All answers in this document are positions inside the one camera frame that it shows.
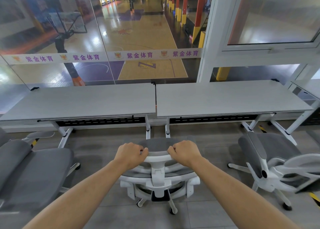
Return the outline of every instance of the gray mesh office chair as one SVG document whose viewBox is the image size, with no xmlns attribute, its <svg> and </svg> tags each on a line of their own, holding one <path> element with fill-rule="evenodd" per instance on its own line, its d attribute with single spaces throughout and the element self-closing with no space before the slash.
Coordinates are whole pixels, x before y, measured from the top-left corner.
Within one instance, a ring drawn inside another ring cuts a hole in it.
<svg viewBox="0 0 320 229">
<path fill-rule="evenodd" d="M 0 213 L 38 211 L 50 204 L 66 177 L 80 168 L 73 166 L 73 151 L 65 148 L 32 151 L 28 142 L 41 132 L 32 133 L 24 140 L 9 140 L 0 129 Z"/>
<path fill-rule="evenodd" d="M 254 178 L 252 189 L 274 192 L 286 210 L 292 210 L 292 207 L 281 190 L 298 192 L 320 178 L 320 154 L 302 154 L 282 135 L 248 132 L 239 138 L 238 144 L 248 167 L 232 163 L 228 167 L 251 173 Z"/>
<path fill-rule="evenodd" d="M 187 139 L 194 142 L 191 136 Z M 178 210 L 172 199 L 190 197 L 193 194 L 193 186 L 200 184 L 200 179 L 194 171 L 177 163 L 167 152 L 169 146 L 179 141 L 174 138 L 153 138 L 138 143 L 149 149 L 149 155 L 142 164 L 119 178 L 120 186 L 127 188 L 131 199 L 140 198 L 137 202 L 138 207 L 142 207 L 147 200 L 168 201 L 170 213 L 176 214 Z"/>
</svg>

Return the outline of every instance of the hand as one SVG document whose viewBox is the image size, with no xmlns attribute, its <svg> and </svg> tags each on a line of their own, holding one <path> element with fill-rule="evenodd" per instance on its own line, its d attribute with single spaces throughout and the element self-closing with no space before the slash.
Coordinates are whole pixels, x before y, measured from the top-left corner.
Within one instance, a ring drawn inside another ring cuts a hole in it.
<svg viewBox="0 0 320 229">
<path fill-rule="evenodd" d="M 130 142 L 119 146 L 114 161 L 120 162 L 125 166 L 126 170 L 130 170 L 142 163 L 148 154 L 148 148 L 143 149 L 141 145 Z"/>
<path fill-rule="evenodd" d="M 193 162 L 202 158 L 197 145 L 192 141 L 181 141 L 170 146 L 170 156 L 183 166 L 192 167 Z"/>
</svg>

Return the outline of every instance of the forearm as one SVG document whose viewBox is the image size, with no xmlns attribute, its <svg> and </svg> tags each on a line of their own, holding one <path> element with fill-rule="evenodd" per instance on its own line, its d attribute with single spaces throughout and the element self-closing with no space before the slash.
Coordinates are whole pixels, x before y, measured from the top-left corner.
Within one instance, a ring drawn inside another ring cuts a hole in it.
<svg viewBox="0 0 320 229">
<path fill-rule="evenodd" d="M 24 229 L 84 227 L 125 170 L 122 164 L 111 161 L 48 205 Z"/>
<path fill-rule="evenodd" d="M 192 165 L 239 229 L 298 229 L 261 195 L 199 158 Z"/>
</svg>

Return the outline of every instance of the yellow black warning tape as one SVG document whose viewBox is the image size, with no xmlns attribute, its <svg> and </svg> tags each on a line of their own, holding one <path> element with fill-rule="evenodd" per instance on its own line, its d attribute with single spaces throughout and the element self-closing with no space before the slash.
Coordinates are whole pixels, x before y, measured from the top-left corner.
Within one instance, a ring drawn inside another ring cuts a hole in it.
<svg viewBox="0 0 320 229">
<path fill-rule="evenodd" d="M 261 125 L 259 125 L 259 128 L 263 133 L 267 133 L 266 130 Z"/>
<path fill-rule="evenodd" d="M 314 200 L 314 202 L 317 204 L 317 206 L 320 208 L 320 199 L 314 193 L 309 193 L 309 195 Z"/>
<path fill-rule="evenodd" d="M 33 148 L 33 147 L 37 144 L 38 140 L 39 140 L 39 138 L 36 138 L 36 139 L 32 142 L 31 148 Z"/>
</svg>

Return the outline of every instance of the basketball backboard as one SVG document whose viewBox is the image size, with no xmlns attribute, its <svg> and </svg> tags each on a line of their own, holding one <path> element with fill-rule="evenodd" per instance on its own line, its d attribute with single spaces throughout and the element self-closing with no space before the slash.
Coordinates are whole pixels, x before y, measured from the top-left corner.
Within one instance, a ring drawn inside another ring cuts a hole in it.
<svg viewBox="0 0 320 229">
<path fill-rule="evenodd" d="M 58 33 L 67 33 L 73 30 L 74 33 L 87 33 L 81 13 L 49 13 L 53 27 Z"/>
</svg>

